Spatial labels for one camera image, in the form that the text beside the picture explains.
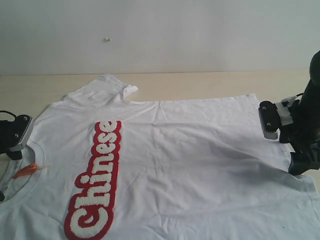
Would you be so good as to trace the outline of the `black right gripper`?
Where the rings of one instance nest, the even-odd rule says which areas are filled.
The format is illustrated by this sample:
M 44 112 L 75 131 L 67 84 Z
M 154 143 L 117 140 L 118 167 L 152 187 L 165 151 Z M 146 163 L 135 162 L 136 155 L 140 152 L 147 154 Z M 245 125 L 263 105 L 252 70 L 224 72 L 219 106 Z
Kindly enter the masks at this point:
M 281 106 L 288 110 L 290 124 L 280 127 L 279 141 L 290 143 L 294 151 L 288 173 L 301 175 L 308 170 L 320 169 L 320 101 L 296 98 L 282 100 Z

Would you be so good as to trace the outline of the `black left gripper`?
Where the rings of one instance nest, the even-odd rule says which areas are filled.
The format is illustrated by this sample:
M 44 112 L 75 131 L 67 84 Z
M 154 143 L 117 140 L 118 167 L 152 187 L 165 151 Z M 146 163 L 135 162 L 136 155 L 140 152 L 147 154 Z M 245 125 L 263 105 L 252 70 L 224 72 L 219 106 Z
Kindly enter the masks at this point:
M 9 126 L 13 121 L 1 120 L 0 121 L 0 153 L 6 154 L 11 160 L 21 160 L 22 150 L 20 151 L 9 151 L 7 146 L 7 133 Z M 0 191 L 0 202 L 5 200 L 5 196 L 2 191 Z

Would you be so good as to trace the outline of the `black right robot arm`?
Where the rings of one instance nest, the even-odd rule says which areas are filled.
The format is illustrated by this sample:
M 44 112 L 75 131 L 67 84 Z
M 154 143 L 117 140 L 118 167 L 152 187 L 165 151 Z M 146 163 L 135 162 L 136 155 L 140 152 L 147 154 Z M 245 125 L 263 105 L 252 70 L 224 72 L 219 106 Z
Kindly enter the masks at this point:
M 308 170 L 320 168 L 320 53 L 310 61 L 310 80 L 300 100 L 287 104 L 293 123 L 280 128 L 280 143 L 289 143 L 294 151 L 290 153 L 288 172 L 301 175 Z

